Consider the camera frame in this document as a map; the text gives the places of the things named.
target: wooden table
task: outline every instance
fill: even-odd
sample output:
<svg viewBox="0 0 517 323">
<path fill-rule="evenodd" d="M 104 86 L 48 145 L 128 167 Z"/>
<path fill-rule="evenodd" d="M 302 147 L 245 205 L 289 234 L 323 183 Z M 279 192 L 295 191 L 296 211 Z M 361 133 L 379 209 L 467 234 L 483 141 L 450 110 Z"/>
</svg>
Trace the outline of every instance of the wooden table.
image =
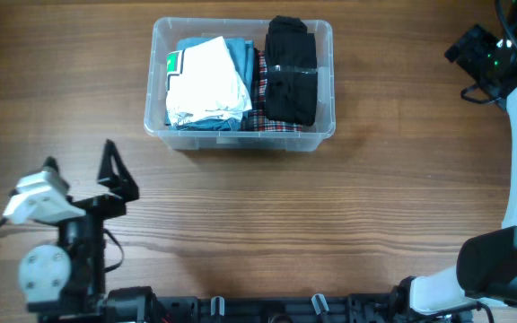
<svg viewBox="0 0 517 323">
<path fill-rule="evenodd" d="M 76 199 L 104 191 L 95 178 L 102 145 L 114 140 L 141 199 L 107 223 L 126 251 L 110 289 L 387 292 L 453 265 L 465 240 L 500 228 L 508 117 L 460 100 L 473 82 L 443 57 L 476 22 L 499 31 L 491 1 L 93 2 L 0 6 L 0 216 L 17 179 L 48 155 Z M 333 27 L 332 138 L 315 153 L 176 152 L 145 133 L 158 18 L 277 14 Z M 17 264 L 55 237 L 37 224 L 0 230 L 0 322 L 34 321 Z M 109 245 L 108 263 L 118 257 Z M 517 321 L 517 310 L 495 315 Z"/>
</svg>

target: clear plastic container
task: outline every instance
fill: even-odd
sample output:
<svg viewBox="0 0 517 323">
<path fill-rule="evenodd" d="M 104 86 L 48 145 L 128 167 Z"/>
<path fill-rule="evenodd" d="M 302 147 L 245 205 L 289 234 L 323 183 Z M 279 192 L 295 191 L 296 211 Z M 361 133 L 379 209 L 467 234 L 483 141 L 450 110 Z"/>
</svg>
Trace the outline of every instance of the clear plastic container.
<svg viewBox="0 0 517 323">
<path fill-rule="evenodd" d="M 332 27 L 324 21 L 303 21 L 314 33 L 318 59 L 318 104 L 316 121 L 302 132 L 251 132 L 251 131 L 177 131 L 164 125 L 166 112 L 166 61 L 167 54 L 174 51 L 180 39 L 188 37 L 252 39 L 257 49 L 264 49 L 265 36 L 270 20 L 159 19 L 153 27 L 149 82 L 145 104 L 145 131 L 158 136 L 173 149 L 200 148 L 262 148 L 286 149 L 287 151 L 310 152 L 323 139 L 329 138 L 336 129 L 334 110 L 334 61 Z"/>
</svg>

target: plastic bin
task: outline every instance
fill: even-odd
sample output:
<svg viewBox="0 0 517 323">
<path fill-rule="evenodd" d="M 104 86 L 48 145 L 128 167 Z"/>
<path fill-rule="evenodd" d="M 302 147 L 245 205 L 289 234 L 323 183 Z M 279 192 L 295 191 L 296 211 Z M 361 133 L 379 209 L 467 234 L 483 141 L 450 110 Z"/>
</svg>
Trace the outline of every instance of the plastic bin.
<svg viewBox="0 0 517 323">
<path fill-rule="evenodd" d="M 173 149 L 199 148 L 262 148 L 309 152 L 336 129 L 334 107 L 334 62 L 332 27 L 324 21 L 304 21 L 309 32 L 315 34 L 318 59 L 318 104 L 316 121 L 302 132 L 250 131 L 177 131 L 164 125 L 166 111 L 165 75 L 167 54 L 174 51 L 177 42 L 187 37 L 243 37 L 255 41 L 255 47 L 265 47 L 265 36 L 270 20 L 159 19 L 153 27 L 153 43 L 149 65 L 149 82 L 145 104 L 145 131 L 158 136 Z"/>
</svg>

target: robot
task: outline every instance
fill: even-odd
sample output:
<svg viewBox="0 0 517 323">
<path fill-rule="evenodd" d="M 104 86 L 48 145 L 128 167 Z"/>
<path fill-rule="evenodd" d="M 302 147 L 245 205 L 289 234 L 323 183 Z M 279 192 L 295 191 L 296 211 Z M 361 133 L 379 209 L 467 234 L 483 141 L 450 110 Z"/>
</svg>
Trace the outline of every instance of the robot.
<svg viewBox="0 0 517 323">
<path fill-rule="evenodd" d="M 499 0 L 495 7 L 504 28 L 502 39 L 476 25 L 445 56 L 475 80 L 461 92 L 462 99 L 495 104 L 510 118 L 511 191 L 502 229 L 467 240 L 456 266 L 430 276 L 407 277 L 391 292 L 333 298 L 157 298 L 151 287 L 106 294 L 105 275 L 122 260 L 105 267 L 104 236 L 123 249 L 103 223 L 124 215 L 126 203 L 139 198 L 137 184 L 108 140 L 97 182 L 109 193 L 74 201 L 51 157 L 41 169 L 21 178 L 11 193 L 0 227 L 8 220 L 32 220 L 58 231 L 55 245 L 39 246 L 20 262 L 19 285 L 27 310 L 41 323 L 469 323 L 473 310 L 485 310 L 494 322 L 491 307 L 517 307 L 517 0 L 507 18 Z M 469 96 L 478 89 L 488 98 Z"/>
</svg>

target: folded clothing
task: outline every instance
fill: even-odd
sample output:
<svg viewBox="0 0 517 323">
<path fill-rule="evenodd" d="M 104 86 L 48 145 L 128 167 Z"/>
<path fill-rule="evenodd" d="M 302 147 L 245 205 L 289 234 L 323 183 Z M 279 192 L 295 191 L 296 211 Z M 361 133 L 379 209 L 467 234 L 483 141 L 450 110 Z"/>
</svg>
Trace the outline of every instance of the folded clothing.
<svg viewBox="0 0 517 323">
<path fill-rule="evenodd" d="M 191 37 L 187 39 L 179 40 L 177 43 L 177 50 L 183 50 L 187 48 L 200 45 L 210 38 L 204 37 Z M 241 79 L 244 81 L 247 90 L 250 92 L 250 86 L 252 82 L 252 68 L 254 66 L 254 41 L 245 40 L 242 38 L 224 39 L 226 47 L 229 49 L 234 68 L 237 70 Z"/>
<path fill-rule="evenodd" d="M 167 113 L 172 126 L 179 129 L 208 119 L 240 122 L 250 109 L 249 92 L 223 37 L 167 56 Z"/>
<path fill-rule="evenodd" d="M 300 132 L 302 125 L 284 121 L 269 120 L 265 113 L 265 89 L 267 88 L 267 62 L 265 54 L 256 49 L 252 77 L 252 110 L 245 112 L 241 131 Z"/>
<path fill-rule="evenodd" d="M 318 75 L 316 42 L 298 18 L 277 16 L 268 25 L 266 116 L 312 126 L 316 117 Z"/>
</svg>

